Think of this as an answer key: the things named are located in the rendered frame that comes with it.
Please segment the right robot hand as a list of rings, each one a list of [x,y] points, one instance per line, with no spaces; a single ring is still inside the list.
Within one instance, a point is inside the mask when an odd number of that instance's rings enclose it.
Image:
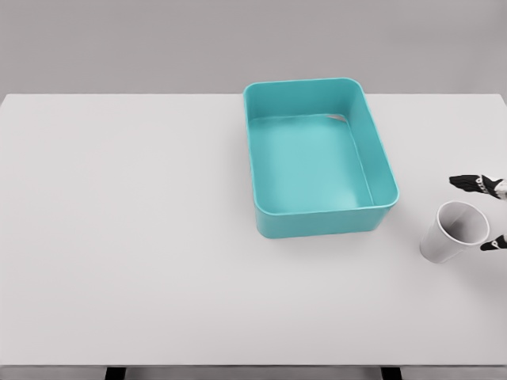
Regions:
[[[483,174],[462,174],[449,177],[449,183],[465,192],[477,192],[507,202],[507,179]],[[507,249],[507,233],[480,246],[483,252]]]

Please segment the white paper cup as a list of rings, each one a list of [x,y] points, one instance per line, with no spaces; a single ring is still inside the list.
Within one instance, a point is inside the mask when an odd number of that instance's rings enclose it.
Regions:
[[[487,217],[475,206],[449,201],[439,206],[433,224],[420,243],[421,255],[435,264],[478,248],[490,234]]]

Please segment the teal plastic basket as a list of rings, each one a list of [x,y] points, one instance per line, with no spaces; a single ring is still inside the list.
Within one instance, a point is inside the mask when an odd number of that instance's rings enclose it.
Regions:
[[[351,78],[256,82],[243,92],[258,232],[374,230],[399,188],[364,90]]]

